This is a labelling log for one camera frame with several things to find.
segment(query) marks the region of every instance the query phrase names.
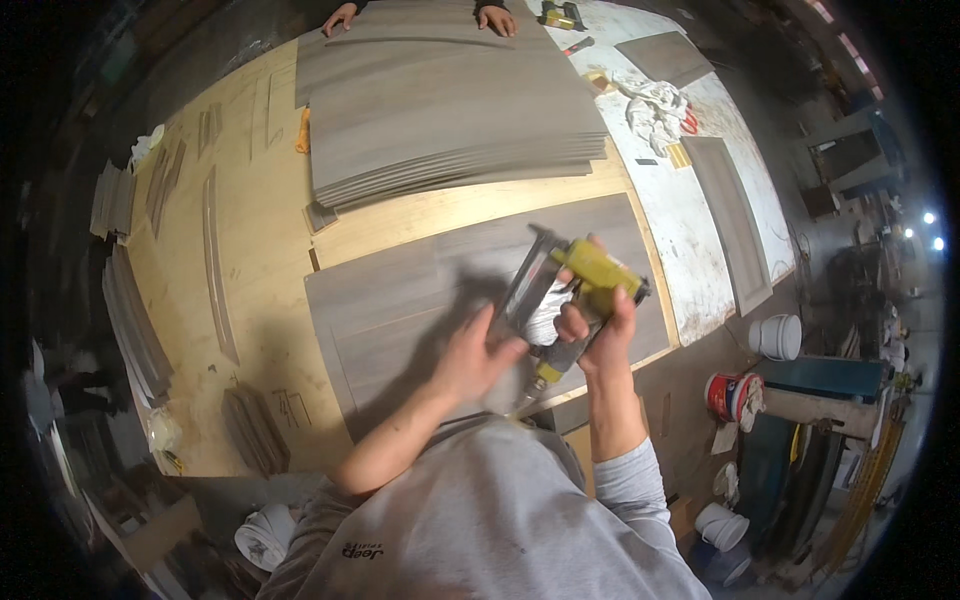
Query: cloth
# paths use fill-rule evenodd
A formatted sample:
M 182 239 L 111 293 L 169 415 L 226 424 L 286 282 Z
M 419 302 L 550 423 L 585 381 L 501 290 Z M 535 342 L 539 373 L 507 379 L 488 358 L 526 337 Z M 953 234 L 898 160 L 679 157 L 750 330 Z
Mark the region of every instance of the cloth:
M 650 441 L 593 478 L 596 500 L 563 438 L 487 418 L 362 504 L 326 482 L 257 598 L 709 598 Z
M 689 102 L 670 82 L 641 81 L 614 73 L 613 80 L 631 100 L 627 104 L 630 131 L 647 141 L 657 156 L 667 158 L 666 147 L 680 141 L 680 124 Z
M 890 346 L 880 347 L 880 359 L 894 368 L 894 372 L 903 372 L 906 367 L 906 346 L 900 340 L 890 342 Z
M 370 4 L 370 2 L 371 0 L 353 0 L 353 4 L 357 5 L 357 14 L 360 14 L 360 12 L 364 10 L 367 5 Z M 477 0 L 476 10 L 474 10 L 473 13 L 477 14 L 480 12 L 480 9 L 484 7 L 498 7 L 504 11 L 507 10 L 507 7 L 503 6 L 503 0 Z

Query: concrete floor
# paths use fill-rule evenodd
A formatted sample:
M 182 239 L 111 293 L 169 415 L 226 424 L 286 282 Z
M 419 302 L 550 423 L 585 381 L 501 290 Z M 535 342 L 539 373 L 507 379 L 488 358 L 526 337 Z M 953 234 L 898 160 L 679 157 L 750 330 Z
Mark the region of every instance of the concrete floor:
M 125 161 L 137 135 L 150 131 L 155 123 L 166 119 L 217 81 L 238 61 L 253 58 L 259 51 L 276 47 L 302 31 L 317 27 L 323 22 L 325 12 L 332 10 L 328 4 L 336 3 L 237 0 L 228 4 L 178 44 L 125 99 L 98 115 L 95 128 L 98 156 L 112 156 L 117 164 Z M 701 15 L 716 9 L 710 7 L 706 10 L 700 0 L 631 0 L 621 4 L 659 12 L 677 20 L 702 48 L 730 50 L 723 40 L 741 26 L 732 17 L 727 20 L 704 18 Z M 687 11 L 694 18 L 687 18 L 678 9 Z M 806 252 L 809 260 L 799 261 L 797 271 L 779 283 L 774 288 L 773 297 L 747 319 L 733 317 L 724 327 L 702 340 L 675 350 L 636 374 L 636 388 L 646 402 L 651 436 L 660 457 L 667 495 L 690 495 L 694 499 L 691 508 L 695 511 L 713 499 L 710 488 L 716 471 L 727 461 L 735 460 L 735 450 L 719 456 L 709 455 L 717 422 L 704 405 L 707 379 L 714 372 L 743 372 L 756 362 L 757 357 L 746 349 L 747 330 L 750 322 L 756 319 L 779 313 L 800 314 L 807 336 L 804 348 L 807 351 L 819 349 L 823 337 L 821 330 L 829 326 L 832 319 L 828 307 L 815 309 L 811 301 L 828 299 L 824 282 L 826 265 L 838 250 L 853 243 L 852 232 L 856 225 L 856 219 L 849 216 L 814 223 L 806 214 L 800 188 L 811 165 L 804 164 L 803 154 L 798 156 L 791 152 L 789 142 L 803 135 L 798 123 L 803 122 L 808 130 L 816 127 L 816 123 L 809 122 L 813 118 L 809 111 L 798 110 L 785 102 L 747 70 L 721 68 L 717 73 L 756 139 L 780 196 L 784 215 L 794 232 L 798 250 Z M 96 162 L 102 165 L 99 158 Z M 92 188 L 88 196 L 92 198 Z M 71 210 L 88 215 L 88 200 L 83 201 L 78 195 Z M 89 243 L 86 222 L 86 218 L 78 218 L 73 226 L 63 226 L 72 229 L 60 234 L 58 254 L 77 255 L 77 249 L 85 250 Z M 88 277 L 88 285 L 94 290 L 99 289 L 98 264 L 102 267 L 98 260 L 61 267 L 64 271 L 86 269 L 79 271 L 78 283 L 67 287 L 79 294 L 83 287 L 79 281 Z M 94 330 L 103 325 L 102 321 L 93 321 Z M 107 360 L 113 362 L 116 358 L 113 356 Z M 121 455 L 134 458 L 145 455 L 146 445 L 133 411 L 111 420 L 111 430 L 122 446 Z M 269 502 L 300 504 L 319 480 L 320 475 L 316 473 L 295 473 L 269 481 L 205 478 L 188 479 L 183 483 L 196 495 L 211 536 L 230 543 L 233 531 L 246 514 Z

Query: person's left hand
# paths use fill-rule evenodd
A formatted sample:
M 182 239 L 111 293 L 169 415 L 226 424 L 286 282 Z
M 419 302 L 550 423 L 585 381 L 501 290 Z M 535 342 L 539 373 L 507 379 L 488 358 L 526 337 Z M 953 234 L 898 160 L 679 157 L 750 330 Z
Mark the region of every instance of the person's left hand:
M 513 37 L 518 31 L 514 16 L 510 11 L 500 7 L 487 6 L 480 9 L 480 29 L 487 29 L 487 24 L 504 37 Z
M 527 351 L 527 343 L 512 338 L 493 351 L 487 349 L 487 332 L 493 320 L 493 305 L 487 304 L 461 326 L 446 347 L 430 386 L 438 395 L 459 405 L 473 402 L 490 391 L 493 384 Z

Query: hand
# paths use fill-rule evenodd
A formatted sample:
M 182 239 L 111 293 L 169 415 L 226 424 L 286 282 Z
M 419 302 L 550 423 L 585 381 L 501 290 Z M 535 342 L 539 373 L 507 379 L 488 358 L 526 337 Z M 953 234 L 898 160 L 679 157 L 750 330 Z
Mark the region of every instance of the hand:
M 490 23 L 490 26 L 504 37 L 516 35 L 516 21 L 510 11 L 500 7 L 486 6 L 480 9 L 477 15 L 480 17 L 480 29 L 487 29 L 487 24 Z
M 603 243 L 596 237 L 590 236 L 588 239 L 593 245 L 605 250 Z M 569 271 L 561 272 L 559 277 L 560 280 L 566 281 L 570 278 Z M 569 302 L 561 307 L 560 316 L 554 319 L 553 324 L 557 327 L 558 337 L 565 342 L 582 340 L 589 334 L 587 320 L 584 319 L 580 309 Z M 593 343 L 583 353 L 577 364 L 587 375 L 624 366 L 629 370 L 630 359 L 627 355 L 627 347 L 634 339 L 635 331 L 636 305 L 623 286 L 618 285 L 613 290 L 613 315 L 600 333 L 593 338 Z
M 344 22 L 344 29 L 350 31 L 350 23 L 353 21 L 353 17 L 357 14 L 357 5 L 352 2 L 346 2 L 339 9 L 337 9 L 331 16 L 326 20 L 323 26 L 324 33 L 327 37 L 333 35 L 333 26 L 339 23 L 340 21 Z
M 493 384 L 527 351 L 521 338 L 504 341 L 496 349 L 487 349 L 487 332 L 493 320 L 493 305 L 487 304 L 466 322 L 446 347 L 430 379 L 433 391 L 453 405 L 472 402 L 490 391 Z

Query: white table surface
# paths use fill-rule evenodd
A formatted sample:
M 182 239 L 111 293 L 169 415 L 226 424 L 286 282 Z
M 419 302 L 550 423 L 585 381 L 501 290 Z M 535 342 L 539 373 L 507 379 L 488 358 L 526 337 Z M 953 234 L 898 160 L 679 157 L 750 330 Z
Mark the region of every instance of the white table surface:
M 534 14 L 540 14 L 540 0 L 525 1 Z M 672 19 L 652 12 L 595 0 L 579 0 L 577 5 L 588 27 L 586 32 L 545 29 L 560 48 L 586 36 L 593 37 L 593 46 L 570 57 L 581 74 L 599 68 L 607 72 L 608 78 L 616 72 L 629 72 L 646 79 L 613 46 L 671 31 L 686 34 Z M 727 142 L 754 211 L 770 280 L 776 281 L 794 269 L 794 254 L 780 199 L 754 137 L 716 73 L 688 85 L 682 93 L 694 106 L 700 123 L 698 135 L 722 137 Z M 680 341 L 686 346 L 720 326 L 733 312 L 730 274 L 693 168 L 674 169 L 669 158 L 656 156 L 646 141 L 630 131 L 626 119 L 628 102 L 620 92 L 596 100 L 646 213 L 670 291 Z M 635 158 L 653 158 L 658 165 L 638 165 Z

